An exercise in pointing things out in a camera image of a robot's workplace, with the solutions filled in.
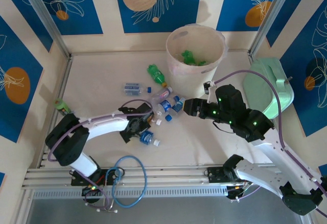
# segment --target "bottle cap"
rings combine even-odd
[[[160,143],[160,140],[155,139],[154,142],[153,142],[153,145],[155,145],[155,146],[159,146],[159,143]]]
[[[169,114],[165,117],[165,119],[169,122],[170,120],[172,120],[172,116],[170,116]]]
[[[161,122],[162,122],[162,120],[159,118],[159,119],[155,122],[155,124],[156,124],[157,126],[159,126],[159,125],[161,124]]]

